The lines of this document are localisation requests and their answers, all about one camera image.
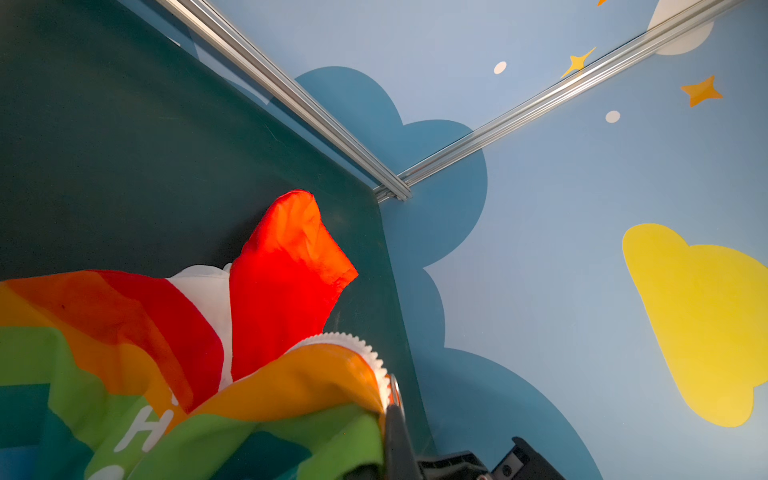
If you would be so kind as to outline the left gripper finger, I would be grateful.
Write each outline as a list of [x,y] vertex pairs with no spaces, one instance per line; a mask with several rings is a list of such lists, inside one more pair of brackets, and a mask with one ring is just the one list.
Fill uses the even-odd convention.
[[409,436],[399,385],[388,374],[389,404],[385,414],[385,476],[389,480],[422,480],[422,470]]

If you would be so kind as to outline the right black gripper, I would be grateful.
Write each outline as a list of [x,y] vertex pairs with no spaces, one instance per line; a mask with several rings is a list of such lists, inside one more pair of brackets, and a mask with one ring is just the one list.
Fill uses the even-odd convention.
[[463,451],[417,464],[424,479],[436,480],[564,480],[539,452],[521,437],[513,437],[512,449],[499,463],[489,468],[472,452]]

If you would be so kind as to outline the rainbow children's jacket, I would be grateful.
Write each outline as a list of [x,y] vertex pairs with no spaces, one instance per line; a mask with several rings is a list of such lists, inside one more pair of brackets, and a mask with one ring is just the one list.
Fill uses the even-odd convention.
[[377,476],[389,375],[325,329],[357,275],[296,190],[221,268],[4,281],[2,477]]

